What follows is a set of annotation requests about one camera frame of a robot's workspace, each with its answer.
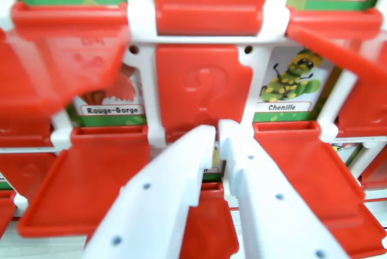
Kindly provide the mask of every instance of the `caterpillar illustration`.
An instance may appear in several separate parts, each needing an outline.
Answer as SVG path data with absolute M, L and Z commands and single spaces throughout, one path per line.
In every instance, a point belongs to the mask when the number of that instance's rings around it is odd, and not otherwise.
M 276 102 L 278 100 L 290 100 L 305 93 L 314 93 L 321 83 L 318 79 L 310 79 L 312 69 L 318 67 L 322 62 L 322 57 L 309 50 L 301 50 L 289 63 L 285 72 L 279 74 L 278 64 L 273 66 L 276 77 L 268 85 L 261 88 L 261 100 L 264 102 Z

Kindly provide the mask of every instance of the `white plastic frame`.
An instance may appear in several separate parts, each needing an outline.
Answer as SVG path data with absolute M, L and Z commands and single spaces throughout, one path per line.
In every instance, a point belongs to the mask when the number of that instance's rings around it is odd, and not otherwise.
M 286 0 L 266 0 L 263 7 L 263 23 L 256 36 L 163 36 L 158 35 L 154 0 L 128 0 L 128 22 L 131 28 L 131 44 L 138 47 L 137 54 L 129 51 L 124 63 L 140 70 L 148 122 L 148 141 L 153 148 L 165 148 L 165 130 L 161 122 L 158 98 L 155 50 L 158 44 L 234 44 L 238 47 L 239 62 L 253 68 L 253 80 L 241 124 L 253 135 L 252 121 L 258 102 L 268 60 L 275 45 L 296 45 L 285 38 L 290 20 Z M 247 45 L 253 47 L 245 54 Z
M 387 30 L 387 0 L 378 0 L 375 6 L 383 14 L 382 30 Z M 360 52 L 371 54 L 373 51 L 378 53 L 381 42 L 377 38 L 370 41 L 363 41 Z M 327 143 L 345 143 L 345 142 L 368 142 L 368 141 L 386 141 L 387 136 L 369 136 L 369 137 L 348 137 L 337 138 L 339 129 L 334 124 L 334 121 L 345 103 L 347 97 L 350 95 L 353 87 L 357 82 L 357 76 L 348 71 L 343 70 L 338 81 L 336 82 L 329 98 L 324 104 L 317 122 L 321 126 L 320 139 Z
M 369 209 L 379 223 L 384 228 L 387 228 L 387 200 L 381 200 L 379 202 L 365 202 L 364 205 Z
M 362 172 L 378 156 L 381 150 L 387 145 L 385 141 L 374 142 L 372 145 L 363 144 L 364 147 L 349 165 L 349 169 L 355 179 L 358 179 Z
M 71 132 L 73 126 L 66 110 L 61 110 L 57 114 L 51 117 L 51 123 L 54 127 L 54 131 L 51 133 L 50 140 L 53 147 L 12 147 L 12 148 L 0 148 L 1 154 L 12 153 L 47 153 L 53 152 L 59 154 L 62 150 L 69 149 L 71 147 Z M 4 176 L 7 183 L 15 190 L 12 184 Z M 17 190 L 13 203 L 17 207 L 15 216 L 21 217 L 28 207 L 28 200 L 20 195 Z
M 0 0 L 0 28 L 9 31 L 14 28 L 11 18 L 11 8 L 16 0 Z

